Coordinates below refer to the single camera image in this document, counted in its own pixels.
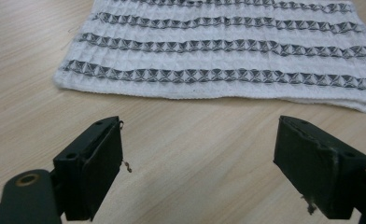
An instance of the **light wood surface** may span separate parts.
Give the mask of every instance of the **light wood surface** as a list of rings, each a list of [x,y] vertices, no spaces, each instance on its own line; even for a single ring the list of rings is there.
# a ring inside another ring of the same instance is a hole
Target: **light wood surface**
[[[366,23],[366,0],[355,1]],[[306,212],[273,164],[280,115],[306,119],[366,154],[366,114],[331,105],[165,100],[58,90],[51,77],[92,1],[0,0],[0,197],[98,119],[120,116],[122,169],[94,223],[358,223]]]

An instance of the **white towel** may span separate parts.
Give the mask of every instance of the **white towel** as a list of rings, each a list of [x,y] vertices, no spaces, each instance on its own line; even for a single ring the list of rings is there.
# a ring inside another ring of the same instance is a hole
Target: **white towel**
[[[349,1],[95,0],[60,88],[226,96],[366,112],[366,26]]]

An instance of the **table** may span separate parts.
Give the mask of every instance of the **table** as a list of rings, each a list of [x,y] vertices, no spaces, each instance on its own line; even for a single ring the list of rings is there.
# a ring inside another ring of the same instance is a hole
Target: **table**
[[[366,1],[356,0],[366,23]],[[0,197],[98,119],[120,116],[124,158],[94,223],[358,223],[306,212],[273,164],[280,115],[306,119],[366,154],[366,114],[332,105],[166,100],[59,90],[52,75],[92,1],[0,0]]]

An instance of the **striped towel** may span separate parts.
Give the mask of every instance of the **striped towel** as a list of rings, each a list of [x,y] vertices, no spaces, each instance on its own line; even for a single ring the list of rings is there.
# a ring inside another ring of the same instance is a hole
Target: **striped towel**
[[[349,1],[95,0],[60,88],[227,96],[366,112],[366,26]]]

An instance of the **textured fabric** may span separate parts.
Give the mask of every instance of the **textured fabric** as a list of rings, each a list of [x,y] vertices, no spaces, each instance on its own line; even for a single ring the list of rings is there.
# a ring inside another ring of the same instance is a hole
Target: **textured fabric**
[[[348,1],[97,0],[58,87],[366,112],[366,26]]]

